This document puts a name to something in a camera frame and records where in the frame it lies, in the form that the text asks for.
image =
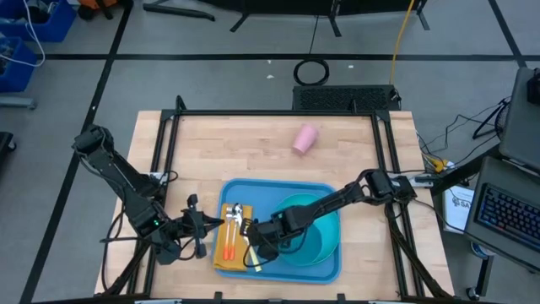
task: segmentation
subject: blue container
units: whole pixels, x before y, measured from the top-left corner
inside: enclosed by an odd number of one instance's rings
[[[218,210],[223,204],[240,203],[253,206],[253,219],[269,220],[270,215],[276,211],[284,199],[294,194],[306,193],[317,197],[324,197],[333,193],[334,189],[326,184],[314,182],[284,182],[253,179],[233,179],[221,189]],[[218,233],[215,234],[213,244],[217,243]],[[329,258],[309,266],[294,266],[284,259],[278,258],[262,266],[261,272],[247,269],[246,272],[216,271],[226,277],[276,280],[295,283],[330,284],[341,272],[341,243],[339,243]]]
[[[37,62],[35,54],[20,38],[0,38],[0,46],[5,45],[6,41],[13,48],[12,59],[32,64]],[[30,81],[30,76],[32,76],[33,71],[34,67],[16,62],[8,62],[4,73],[0,74],[0,92],[24,91]]]
[[[26,15],[26,9],[21,4],[23,0],[3,0],[0,8],[0,17],[7,19],[18,19]],[[57,0],[42,0],[44,4],[56,2]],[[35,35],[39,41],[60,42],[66,38],[69,28],[73,24],[77,13],[69,5],[67,0],[58,0],[58,5],[54,8],[49,20],[44,24],[32,24]],[[26,41],[33,41],[29,34],[30,27],[26,29],[25,23],[0,24],[0,32],[7,37],[21,37]]]
[[[23,10],[23,0],[0,0],[0,17],[12,18]]]

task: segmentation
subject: utensil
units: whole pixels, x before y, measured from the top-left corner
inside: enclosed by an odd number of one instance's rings
[[[227,233],[225,234],[225,247],[223,249],[223,260],[226,261],[229,259],[229,228],[230,228],[230,222],[234,219],[233,207],[227,207],[225,209],[225,219],[227,220]]]
[[[241,204],[238,204],[236,203],[234,206],[233,206],[233,210],[232,210],[232,214],[233,214],[233,217],[237,216],[238,214],[240,216],[242,216],[242,212],[243,212],[243,207]],[[233,221],[233,243],[232,243],[232,246],[229,247],[229,259],[230,260],[234,260],[235,259],[235,252],[236,252],[236,248],[235,248],[235,244],[236,244],[236,220]]]
[[[242,208],[242,205],[240,205],[240,208],[237,209],[235,213],[235,222],[239,227],[242,227],[242,220],[244,219],[244,216],[242,213],[243,213],[243,208]],[[250,248],[249,252],[250,252],[251,261],[253,262],[254,265],[258,265],[259,259],[257,258],[257,254],[255,253],[255,250],[253,249],[253,247],[250,246],[250,240],[247,238],[247,236],[243,236],[242,238],[244,239],[244,242],[246,242],[246,245]],[[262,267],[255,266],[255,271],[257,272],[262,271]]]

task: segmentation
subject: black keyboard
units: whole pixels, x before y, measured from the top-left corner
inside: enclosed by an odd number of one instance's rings
[[[540,209],[488,183],[477,221],[540,252]]]

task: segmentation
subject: yellow cloth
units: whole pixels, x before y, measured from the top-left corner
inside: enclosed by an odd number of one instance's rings
[[[215,252],[213,253],[213,267],[216,269],[229,270],[229,271],[246,271],[246,266],[242,262],[242,258],[246,253],[247,244],[244,241],[243,236],[240,235],[240,227],[235,223],[234,220],[230,221],[229,227],[229,245],[233,243],[233,228],[236,227],[236,239],[235,239],[235,259],[233,260],[224,260],[224,247],[225,247],[225,237],[227,234],[227,219],[225,218],[225,213],[227,212],[227,207],[232,207],[233,204],[223,204],[221,207],[220,218],[225,220],[225,223],[221,225],[218,229],[218,241],[215,246]],[[253,207],[242,205],[243,207],[243,217],[250,219],[253,211]],[[249,253],[246,258],[246,263],[249,263]]]

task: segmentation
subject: wooden table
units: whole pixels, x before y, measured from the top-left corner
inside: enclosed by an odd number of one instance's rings
[[[138,114],[127,159],[141,172],[150,169],[159,116],[159,111]],[[307,155],[299,157],[291,152],[290,146],[303,122],[318,127],[320,137]],[[391,125],[401,169],[423,169],[412,113],[392,112]],[[384,134],[382,123],[380,129]],[[161,165],[165,163],[167,136]],[[198,208],[215,216],[221,187],[235,177],[325,182],[339,189],[362,170],[378,166],[368,117],[189,116],[181,117],[176,140],[172,170],[177,171],[180,178],[169,185],[165,205],[171,218],[181,215],[181,209],[186,207],[186,199],[192,193],[199,197]],[[384,135],[382,141],[389,164]],[[432,204],[428,190],[417,189],[417,194],[419,200]],[[118,200],[115,214],[120,211],[120,206]],[[443,289],[453,294],[433,210],[414,203],[408,208],[418,257]],[[127,219],[124,223],[121,236],[134,236]],[[332,300],[336,299],[337,293],[345,293],[349,300],[397,299],[396,270],[383,207],[348,206],[341,213],[341,223],[343,269],[330,285],[225,278],[214,271],[209,254],[200,260],[178,261],[167,266],[156,264],[151,296],[201,299],[213,298],[215,291],[222,291],[224,299]],[[212,248],[212,241],[213,233],[204,239],[207,248]],[[110,244],[106,265],[109,285],[124,269],[133,249],[134,242]],[[409,294],[413,295],[413,279],[405,255],[403,261]],[[138,291],[143,289],[146,268],[144,259],[139,271]],[[102,291],[100,278],[95,291]]]

